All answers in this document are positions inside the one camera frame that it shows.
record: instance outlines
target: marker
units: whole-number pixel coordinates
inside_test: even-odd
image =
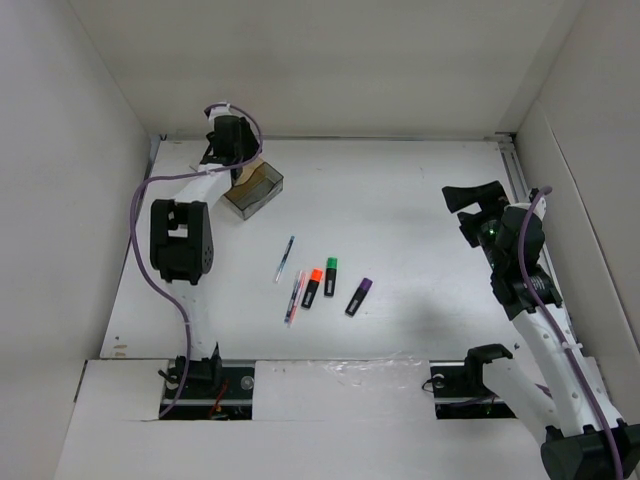
[[[320,280],[322,280],[322,270],[314,268],[309,283],[307,283],[307,289],[304,291],[304,297],[302,297],[302,308],[311,308]]]
[[[324,296],[333,297],[336,289],[336,274],[338,273],[338,259],[329,257],[327,259],[327,268],[324,276]]]
[[[280,280],[280,275],[282,274],[282,270],[284,270],[284,264],[287,262],[287,258],[289,257],[289,252],[291,251],[291,247],[293,246],[293,241],[296,239],[295,235],[291,235],[289,239],[289,243],[287,243],[287,249],[284,251],[284,256],[282,257],[282,261],[280,262],[280,266],[278,270],[276,270],[276,278],[273,280],[273,283],[278,283]]]
[[[373,282],[371,280],[369,280],[368,278],[362,279],[362,282],[360,282],[360,286],[356,290],[356,293],[353,294],[353,297],[349,302],[349,306],[344,311],[344,313],[346,313],[350,317],[353,317],[356,314],[356,312],[360,308],[360,305],[362,305],[364,297],[367,296],[371,285],[373,285]]]

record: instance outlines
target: red wire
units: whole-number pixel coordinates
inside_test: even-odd
[[[225,392],[227,391],[228,388],[229,388],[229,380],[225,380],[224,383],[222,384],[222,389],[220,390],[220,393],[218,394],[218,397],[216,398],[216,403],[214,403],[213,407],[211,407],[211,410],[209,410],[209,418],[213,417],[213,414],[216,413],[216,409],[218,408],[218,404],[220,403],[220,400],[222,399],[222,396],[225,394]]]

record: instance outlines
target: pen cap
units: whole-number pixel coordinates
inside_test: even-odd
[[[311,272],[311,281],[320,283],[320,280],[322,280],[322,270],[314,268],[313,272]]]

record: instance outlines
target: cable tie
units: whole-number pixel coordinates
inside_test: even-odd
[[[563,350],[582,350],[583,345],[581,343],[575,343],[570,345],[568,342],[562,342]]]

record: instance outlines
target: blue pen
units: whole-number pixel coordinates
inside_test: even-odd
[[[289,252],[291,251],[291,247],[293,246],[293,241],[296,239],[295,235],[291,235],[289,239],[289,243],[287,244],[287,249],[284,251],[284,256],[282,257],[282,261],[280,262],[280,266],[276,271],[276,278],[273,280],[274,283],[278,283],[280,280],[280,275],[282,274],[282,270],[284,270],[284,264],[287,262],[287,258],[289,257]]]

